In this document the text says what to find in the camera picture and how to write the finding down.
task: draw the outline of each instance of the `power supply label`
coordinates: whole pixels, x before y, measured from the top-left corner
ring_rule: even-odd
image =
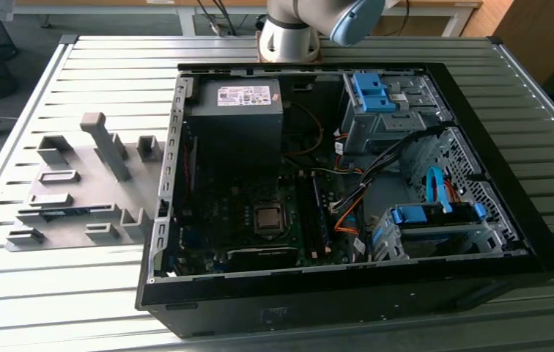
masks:
[[[268,86],[220,87],[219,106],[269,105]]]

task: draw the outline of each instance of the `floor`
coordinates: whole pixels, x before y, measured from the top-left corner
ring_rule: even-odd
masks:
[[[239,26],[241,35],[253,34],[255,17],[232,15],[233,26]],[[45,64],[51,58],[57,41],[64,34],[89,35],[180,35],[177,18],[173,15],[53,15],[52,27],[39,28],[35,15],[17,15],[13,22],[5,24],[9,36],[20,50],[19,56],[8,62],[8,67],[19,81],[19,90],[0,99],[0,149],[15,118],[28,101]],[[196,16],[199,35],[212,34],[207,20]],[[548,94],[554,94],[554,76],[544,85]]]

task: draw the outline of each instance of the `metal workbench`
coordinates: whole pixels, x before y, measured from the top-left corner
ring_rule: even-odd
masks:
[[[176,64],[253,61],[256,53],[251,37],[80,37],[64,42],[0,152],[0,347],[554,351],[554,280],[461,314],[181,341],[133,309],[141,246],[7,252],[7,230],[39,170],[32,148],[40,136],[76,133],[84,111],[103,111],[108,130],[121,139],[144,130],[163,136]],[[554,105],[504,47],[480,39],[384,37],[353,48],[324,41],[323,57],[328,62],[448,65],[554,232]]]

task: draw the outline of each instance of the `wooden desk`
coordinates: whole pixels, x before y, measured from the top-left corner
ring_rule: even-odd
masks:
[[[196,35],[193,16],[203,14],[196,0],[175,0],[173,4],[149,4],[147,1],[149,0],[16,0],[13,12],[41,15],[173,13],[179,16],[183,35]],[[260,15],[265,13],[265,0],[223,0],[223,2],[231,14]],[[203,3],[209,13],[220,13],[211,0],[203,0]],[[445,24],[441,36],[457,37],[472,10],[480,6],[481,0],[411,0],[409,17],[447,18],[443,22]],[[404,15],[404,1],[383,11],[383,17],[388,16],[397,22],[401,21],[400,18]],[[383,24],[377,27],[377,30],[372,32],[373,34],[383,33]]]

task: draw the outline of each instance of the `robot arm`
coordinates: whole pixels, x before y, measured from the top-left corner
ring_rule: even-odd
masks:
[[[317,56],[316,31],[343,46],[369,33],[384,0],[268,0],[268,17],[259,40],[271,62],[308,62]]]

